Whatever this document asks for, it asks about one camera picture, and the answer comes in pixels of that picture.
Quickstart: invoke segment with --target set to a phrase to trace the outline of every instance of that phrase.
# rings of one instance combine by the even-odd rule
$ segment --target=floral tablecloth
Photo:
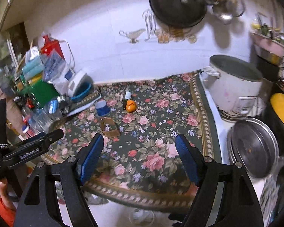
[[[94,175],[86,186],[93,194],[143,209],[188,211],[197,187],[188,180],[175,147],[177,134],[191,146],[221,162],[214,119],[199,75],[187,73],[160,80],[115,83],[100,86],[111,117],[121,132],[104,137],[104,149]],[[138,109],[123,110],[126,91]],[[58,163],[76,155],[100,132],[95,107],[56,126],[64,137],[43,158]]]

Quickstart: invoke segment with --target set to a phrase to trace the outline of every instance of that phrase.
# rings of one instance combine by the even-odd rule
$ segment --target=red bottle
[[[64,59],[64,55],[62,53],[59,41],[54,39],[50,40],[49,35],[42,36],[45,40],[44,46],[41,48],[42,54],[49,55],[53,49],[56,50],[56,52],[61,56],[62,59]]]

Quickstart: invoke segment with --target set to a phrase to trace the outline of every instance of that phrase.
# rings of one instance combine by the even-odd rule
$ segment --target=silver screw
[[[70,162],[70,163],[74,162],[75,160],[76,160],[75,156],[71,156],[71,157],[67,158],[67,161]]]
[[[237,168],[242,168],[243,167],[243,165],[242,165],[242,163],[241,162],[235,162],[235,166],[237,167]]]
[[[207,163],[210,163],[210,162],[212,162],[212,158],[209,157],[209,156],[206,156],[206,157],[204,157],[204,161],[207,162]]]
[[[43,161],[41,161],[41,162],[39,162],[38,164],[37,164],[37,167],[38,168],[41,168],[41,167],[43,167],[44,166],[44,162]]]

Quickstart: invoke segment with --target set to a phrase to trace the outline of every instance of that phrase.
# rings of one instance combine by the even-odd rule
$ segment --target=large white pot
[[[247,115],[262,86],[262,74],[250,63],[226,55],[210,57],[206,87],[220,110],[231,116]]]

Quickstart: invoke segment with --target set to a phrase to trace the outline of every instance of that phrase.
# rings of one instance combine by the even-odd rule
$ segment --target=tiled wall
[[[129,39],[120,36],[120,30],[146,28],[142,13],[149,8],[149,0],[43,0],[25,21],[25,27],[29,40],[40,37],[43,31],[66,39],[74,54],[75,70],[86,69],[96,83],[152,79],[200,69],[214,54],[248,61],[254,14],[265,14],[267,19],[263,20],[268,23],[273,13],[271,0],[245,2],[246,13],[227,26],[208,8],[204,20],[192,29],[197,36],[195,44],[187,40],[158,44],[155,36],[145,42],[146,32],[138,43],[130,44]],[[68,58],[66,45],[61,46]]]

